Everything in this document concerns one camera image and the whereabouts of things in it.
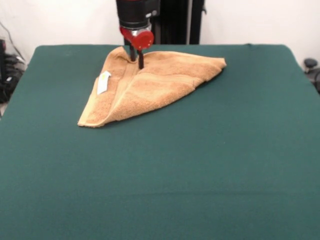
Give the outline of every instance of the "tan towel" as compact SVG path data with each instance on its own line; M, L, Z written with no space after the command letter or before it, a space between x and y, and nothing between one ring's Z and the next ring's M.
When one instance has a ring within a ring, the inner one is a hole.
M101 71L111 73L107 91L97 95L97 78L78 125L97 128L160 109L210 81L225 66L223 58L155 51L144 55L144 68L139 70L138 62L118 47Z

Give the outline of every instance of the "towel tag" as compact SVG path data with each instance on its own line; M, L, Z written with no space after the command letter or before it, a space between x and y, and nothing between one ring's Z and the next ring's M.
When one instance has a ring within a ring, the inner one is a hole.
M111 76L111 73L105 71L99 76L98 79L98 87L97 87L97 94L100 95L108 90L108 80Z

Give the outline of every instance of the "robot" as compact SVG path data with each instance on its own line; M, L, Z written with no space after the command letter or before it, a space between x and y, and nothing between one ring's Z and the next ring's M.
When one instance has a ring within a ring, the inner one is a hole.
M143 50L152 46L155 40L151 32L150 18L160 15L161 0L116 0L120 32L129 42L130 58L139 56L139 68L144 68Z

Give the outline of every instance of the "cable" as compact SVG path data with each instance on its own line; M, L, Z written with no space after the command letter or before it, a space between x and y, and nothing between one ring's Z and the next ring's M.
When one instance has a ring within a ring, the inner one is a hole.
M8 30L8 28L5 27L5 25L0 21L0 26L8 33L8 36L9 36L9 40L14 48L14 50L16 51L16 53L19 55L20 58L22 58L22 60L25 61L24 57L22 56L22 54L20 53L20 51L16 48L15 44L14 44L14 41L12 40L12 37L11 37L11 33L10 31Z

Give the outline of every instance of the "green cloth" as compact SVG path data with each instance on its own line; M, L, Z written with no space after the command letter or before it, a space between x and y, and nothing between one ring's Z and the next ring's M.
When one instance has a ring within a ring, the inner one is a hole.
M320 98L287 47L154 46L228 66L168 107L78 127L115 47L36 49L0 122L0 240L320 239Z

